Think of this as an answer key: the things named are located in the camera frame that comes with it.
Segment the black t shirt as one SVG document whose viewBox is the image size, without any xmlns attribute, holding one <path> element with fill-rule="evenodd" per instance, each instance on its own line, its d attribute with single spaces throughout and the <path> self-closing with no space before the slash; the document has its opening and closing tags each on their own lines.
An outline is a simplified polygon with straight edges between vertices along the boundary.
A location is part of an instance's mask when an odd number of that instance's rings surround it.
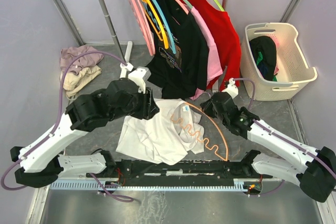
<svg viewBox="0 0 336 224">
<path fill-rule="evenodd" d="M 176 0 L 156 0 L 174 39 L 176 53 L 154 37 L 155 55 L 147 64 L 149 81 L 162 89 L 163 99 L 187 99 L 207 86 L 207 42 L 191 12 Z"/>
</svg>

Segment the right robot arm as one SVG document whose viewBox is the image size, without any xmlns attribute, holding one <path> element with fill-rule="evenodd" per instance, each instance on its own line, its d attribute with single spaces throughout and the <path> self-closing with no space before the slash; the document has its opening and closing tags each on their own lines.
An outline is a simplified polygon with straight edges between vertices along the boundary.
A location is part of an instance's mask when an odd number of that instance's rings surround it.
<svg viewBox="0 0 336 224">
<path fill-rule="evenodd" d="M 227 92 L 217 92 L 201 104 L 203 112 L 221 120 L 234 135 L 262 145 L 279 157 L 263 153 L 242 162 L 246 177 L 269 175 L 297 185 L 317 202 L 326 202 L 335 191 L 335 153 L 300 143 L 277 131 L 246 107 L 239 108 Z"/>
</svg>

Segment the pink t shirt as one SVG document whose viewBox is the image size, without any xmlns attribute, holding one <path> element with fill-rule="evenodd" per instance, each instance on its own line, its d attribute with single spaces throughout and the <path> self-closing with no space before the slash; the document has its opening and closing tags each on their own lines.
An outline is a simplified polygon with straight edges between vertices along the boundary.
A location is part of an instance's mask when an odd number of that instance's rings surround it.
<svg viewBox="0 0 336 224">
<path fill-rule="evenodd" d="M 219 77 L 223 74 L 223 70 L 221 67 L 221 63 L 219 60 L 219 54 L 217 50 L 217 46 L 215 40 L 200 13 L 197 11 L 195 7 L 190 9 L 192 15 L 195 18 L 196 23 L 198 24 L 208 46 L 208 57 L 207 57 L 207 83 L 205 89 L 197 88 L 195 91 L 195 95 L 191 97 L 192 100 L 196 100 L 205 90 L 208 89 L 208 85 L 212 80 L 216 77 Z"/>
</svg>

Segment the orange wavy hanger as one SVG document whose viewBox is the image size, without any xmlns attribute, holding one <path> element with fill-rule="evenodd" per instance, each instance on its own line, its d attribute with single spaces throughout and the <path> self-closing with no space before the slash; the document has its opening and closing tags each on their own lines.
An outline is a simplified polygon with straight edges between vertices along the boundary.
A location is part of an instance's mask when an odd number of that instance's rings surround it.
<svg viewBox="0 0 336 224">
<path fill-rule="evenodd" d="M 220 127 L 218 126 L 218 124 L 209 116 L 207 115 L 204 110 L 201 108 L 200 105 L 194 105 L 190 102 L 186 102 L 184 101 L 183 104 L 187 105 L 189 107 L 189 110 L 191 111 L 191 109 L 196 110 L 197 112 L 199 112 L 200 114 L 202 114 L 203 116 L 205 116 L 213 125 L 213 127 L 216 129 L 220 139 L 222 140 L 222 143 L 224 144 L 224 148 L 225 148 L 225 155 L 221 155 L 220 154 L 220 146 L 218 143 L 212 143 L 211 142 L 211 138 L 208 137 L 208 135 L 206 134 L 205 130 L 203 130 L 204 132 L 201 133 L 200 130 L 197 130 L 193 124 L 190 123 L 184 123 L 184 119 L 182 117 L 176 118 L 174 114 L 171 115 L 170 117 L 170 121 L 176 125 L 178 125 L 181 129 L 185 130 L 187 132 L 187 134 L 193 138 L 195 138 L 195 142 L 200 143 L 203 145 L 203 148 L 208 150 L 208 151 L 212 151 L 213 154 L 219 158 L 221 161 L 224 162 L 228 162 L 229 161 L 229 146 L 227 143 L 227 140 L 224 136 L 223 131 L 220 129 Z"/>
</svg>

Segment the dark clothes in basket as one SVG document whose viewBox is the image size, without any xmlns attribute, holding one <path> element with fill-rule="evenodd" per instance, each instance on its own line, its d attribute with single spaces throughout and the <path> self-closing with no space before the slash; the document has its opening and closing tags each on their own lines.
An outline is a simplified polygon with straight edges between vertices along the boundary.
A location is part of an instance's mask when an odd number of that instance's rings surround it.
<svg viewBox="0 0 336 224">
<path fill-rule="evenodd" d="M 272 38 L 256 37 L 249 41 L 252 56 L 258 71 L 267 81 L 277 82 L 277 49 Z"/>
</svg>

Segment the red t shirt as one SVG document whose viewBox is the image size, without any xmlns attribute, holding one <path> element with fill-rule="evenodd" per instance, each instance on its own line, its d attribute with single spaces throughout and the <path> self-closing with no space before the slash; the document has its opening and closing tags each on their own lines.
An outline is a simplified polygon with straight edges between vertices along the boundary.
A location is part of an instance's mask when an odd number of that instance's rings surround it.
<svg viewBox="0 0 336 224">
<path fill-rule="evenodd" d="M 217 65 L 226 69 L 224 81 L 240 77 L 241 49 L 239 37 L 226 11 L 212 6 L 207 0 L 188 0 L 209 28 L 219 54 Z"/>
</svg>

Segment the white t shirt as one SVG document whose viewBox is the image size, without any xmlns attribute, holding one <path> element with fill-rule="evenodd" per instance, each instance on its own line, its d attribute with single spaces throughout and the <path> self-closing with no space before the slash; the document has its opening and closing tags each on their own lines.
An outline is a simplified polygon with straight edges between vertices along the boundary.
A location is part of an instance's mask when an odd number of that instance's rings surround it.
<svg viewBox="0 0 336 224">
<path fill-rule="evenodd" d="M 201 115 L 183 100 L 155 99 L 159 113 L 149 120 L 126 116 L 116 151 L 159 164 L 174 165 L 188 152 L 204 152 Z"/>
</svg>

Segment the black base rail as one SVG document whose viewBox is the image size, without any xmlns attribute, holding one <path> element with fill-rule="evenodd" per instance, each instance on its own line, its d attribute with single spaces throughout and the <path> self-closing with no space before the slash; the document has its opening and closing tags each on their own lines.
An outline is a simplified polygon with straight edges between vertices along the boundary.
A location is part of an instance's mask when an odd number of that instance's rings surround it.
<svg viewBox="0 0 336 224">
<path fill-rule="evenodd" d="M 111 162 L 94 177 L 107 179 L 106 188 L 241 190 L 257 195 L 262 191 L 265 178 L 252 168 L 252 158 L 257 154 L 257 151 L 250 151 L 238 162 L 185 160 L 174 165 L 123 159 Z"/>
</svg>

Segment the beige crumpled cloth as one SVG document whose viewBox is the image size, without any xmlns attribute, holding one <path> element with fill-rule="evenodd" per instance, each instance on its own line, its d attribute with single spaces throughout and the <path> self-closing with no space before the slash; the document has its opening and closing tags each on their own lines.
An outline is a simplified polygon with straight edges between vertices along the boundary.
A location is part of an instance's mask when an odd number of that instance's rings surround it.
<svg viewBox="0 0 336 224">
<path fill-rule="evenodd" d="M 82 68 L 78 74 L 67 72 L 63 82 L 63 89 L 69 101 L 73 101 L 79 91 L 81 91 L 89 82 L 95 79 L 102 72 L 99 66 Z"/>
</svg>

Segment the blue hanger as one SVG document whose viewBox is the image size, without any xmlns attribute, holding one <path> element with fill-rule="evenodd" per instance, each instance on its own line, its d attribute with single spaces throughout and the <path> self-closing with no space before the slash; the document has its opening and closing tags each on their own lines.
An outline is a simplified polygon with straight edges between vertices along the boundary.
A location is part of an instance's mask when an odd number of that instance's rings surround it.
<svg viewBox="0 0 336 224">
<path fill-rule="evenodd" d="M 145 4 L 143 4 L 142 2 L 141 2 L 141 4 L 142 4 L 142 7 L 143 7 L 144 12 L 145 12 L 145 8 L 144 8 Z M 166 20 L 164 14 L 163 14 L 163 11 L 162 11 L 162 9 L 161 9 L 161 7 L 160 7 L 160 5 L 159 5 L 159 3 L 158 3 L 157 0 L 154 1 L 154 7 L 157 8 L 157 12 L 158 12 L 158 14 L 159 14 L 159 17 L 160 17 L 160 19 L 161 19 L 161 22 L 162 22 L 162 24 L 163 24 L 163 27 L 164 27 L 164 29 L 165 29 L 165 32 L 166 32 L 166 34 L 167 34 L 168 41 L 169 41 L 169 49 L 164 49 L 164 47 L 163 47 L 163 43 L 162 43 L 161 41 L 159 41 L 157 35 L 155 34 L 155 32 L 154 32 L 154 30 L 153 30 L 153 28 L 152 28 L 152 25 L 150 24 L 150 21 L 149 21 L 148 18 L 146 17 L 146 18 L 147 18 L 147 21 L 148 21 L 148 23 L 149 23 L 149 26 L 150 26 L 150 30 L 151 30 L 152 36 L 153 36 L 154 45 L 155 45 L 155 52 L 157 51 L 157 48 L 158 48 L 158 47 L 161 47 L 161 50 L 162 50 L 163 52 L 167 52 L 167 53 L 169 53 L 170 55 L 173 55 L 174 53 L 176 53 L 176 48 L 175 48 L 175 42 L 174 42 L 173 34 L 172 34 L 172 32 L 171 32 L 171 30 L 170 30 L 170 28 L 169 28 L 168 22 L 167 22 L 167 20 Z"/>
</svg>

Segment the mauve crumpled cloth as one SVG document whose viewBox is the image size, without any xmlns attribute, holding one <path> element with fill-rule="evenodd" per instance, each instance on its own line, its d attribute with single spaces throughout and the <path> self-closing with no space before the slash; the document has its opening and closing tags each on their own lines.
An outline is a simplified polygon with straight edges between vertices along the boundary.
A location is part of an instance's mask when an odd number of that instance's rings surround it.
<svg viewBox="0 0 336 224">
<path fill-rule="evenodd" d="M 70 66 L 68 73 L 71 72 L 75 75 L 78 75 L 83 68 L 96 66 L 104 58 L 103 54 L 99 53 L 86 54 L 78 58 L 72 64 L 70 64 L 79 55 L 91 51 L 96 51 L 96 49 L 88 45 L 83 45 L 80 47 L 63 48 L 61 50 L 61 57 L 60 57 L 61 70 L 64 71 L 68 66 Z"/>
</svg>

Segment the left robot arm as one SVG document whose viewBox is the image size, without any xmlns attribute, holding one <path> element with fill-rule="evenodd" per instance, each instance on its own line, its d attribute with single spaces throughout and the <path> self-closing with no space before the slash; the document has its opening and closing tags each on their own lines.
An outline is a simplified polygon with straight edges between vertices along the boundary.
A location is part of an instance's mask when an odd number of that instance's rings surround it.
<svg viewBox="0 0 336 224">
<path fill-rule="evenodd" d="M 125 116 L 149 120 L 159 110 L 151 88 L 141 90 L 127 78 L 114 80 L 105 89 L 80 95 L 57 117 L 50 132 L 26 147 L 11 149 L 12 161 L 20 165 L 14 172 L 15 180 L 23 186 L 41 188 L 61 177 L 82 174 L 110 177 L 117 165 L 109 151 L 81 156 L 62 155 L 61 151 L 113 120 Z"/>
</svg>

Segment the pink wavy hanger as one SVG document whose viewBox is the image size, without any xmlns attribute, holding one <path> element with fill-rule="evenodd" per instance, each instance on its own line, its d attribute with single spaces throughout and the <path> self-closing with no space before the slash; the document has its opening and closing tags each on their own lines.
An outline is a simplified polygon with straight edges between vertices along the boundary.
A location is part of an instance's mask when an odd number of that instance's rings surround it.
<svg viewBox="0 0 336 224">
<path fill-rule="evenodd" d="M 141 30 L 147 48 L 149 50 L 149 54 L 150 56 L 154 56 L 155 55 L 154 40 L 141 1 L 140 0 L 128 0 L 128 1 L 134 13 L 134 16 L 137 20 L 137 23 L 139 25 L 139 28 Z"/>
</svg>

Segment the yellow hanger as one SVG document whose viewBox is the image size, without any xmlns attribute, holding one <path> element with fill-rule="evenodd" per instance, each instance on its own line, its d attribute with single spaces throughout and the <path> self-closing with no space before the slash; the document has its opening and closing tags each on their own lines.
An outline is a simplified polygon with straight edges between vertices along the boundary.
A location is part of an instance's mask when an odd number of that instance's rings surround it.
<svg viewBox="0 0 336 224">
<path fill-rule="evenodd" d="M 152 25 L 152 28 L 157 35 L 159 41 L 163 43 L 164 49 L 169 49 L 169 41 L 159 14 L 157 12 L 157 8 L 154 7 L 155 0 L 141 0 L 143 4 L 145 4 L 145 14 Z"/>
</svg>

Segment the cream laundry basket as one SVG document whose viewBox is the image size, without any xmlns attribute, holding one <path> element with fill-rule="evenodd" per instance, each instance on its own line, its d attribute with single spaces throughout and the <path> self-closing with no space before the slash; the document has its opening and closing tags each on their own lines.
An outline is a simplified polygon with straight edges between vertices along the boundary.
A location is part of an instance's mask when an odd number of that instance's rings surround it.
<svg viewBox="0 0 336 224">
<path fill-rule="evenodd" d="M 309 67 L 297 43 L 298 31 L 289 23 L 257 23 L 245 27 L 241 41 L 240 73 L 243 78 L 255 83 L 255 90 L 249 81 L 244 85 L 249 97 L 256 101 L 281 101 L 293 98 L 308 83 L 318 77 L 315 67 Z M 257 69 L 249 41 L 268 36 L 277 49 L 277 82 L 265 80 Z"/>
</svg>

